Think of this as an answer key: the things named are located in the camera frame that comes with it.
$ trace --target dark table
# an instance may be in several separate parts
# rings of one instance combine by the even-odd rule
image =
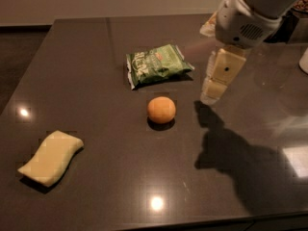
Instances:
[[[282,153],[308,144],[308,77],[297,67],[303,47],[253,49],[223,98],[202,106],[206,64],[219,47],[199,34],[208,17],[55,21],[0,116],[4,230],[127,229],[308,210],[307,180]],[[125,54],[168,43],[195,71],[130,90]],[[177,107],[174,125],[163,131],[146,117],[159,95]],[[46,191],[16,170],[55,130],[85,146]],[[160,211],[151,208],[155,196],[164,202]]]

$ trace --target wall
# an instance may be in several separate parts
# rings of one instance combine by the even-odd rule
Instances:
[[[212,13],[221,0],[0,0],[0,26],[56,18]]]

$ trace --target snack bag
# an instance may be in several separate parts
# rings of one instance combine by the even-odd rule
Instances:
[[[128,80],[132,90],[140,84],[151,84],[194,70],[184,62],[176,45],[168,44],[145,52],[127,54]]]

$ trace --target table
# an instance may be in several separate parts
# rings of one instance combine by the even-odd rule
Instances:
[[[219,47],[198,31],[209,14],[56,20],[0,116],[0,223],[6,230],[112,230],[308,210],[306,179],[282,150],[308,144],[302,47],[262,44],[223,98],[199,102]],[[195,70],[130,90],[125,54],[177,44]],[[176,103],[172,127],[147,123],[158,95]],[[26,108],[28,118],[18,110]],[[46,191],[16,169],[61,130],[84,150]],[[163,209],[155,211],[153,197]],[[245,230],[250,221],[237,223]]]

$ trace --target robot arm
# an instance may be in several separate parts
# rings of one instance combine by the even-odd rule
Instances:
[[[274,33],[297,0],[223,0],[218,8],[216,37],[243,49]]]
[[[201,93],[203,103],[212,105],[220,99],[244,65],[249,49],[280,27],[283,16],[296,1],[223,0],[220,3],[210,20],[212,24],[215,20],[215,36],[225,47],[209,60]]]

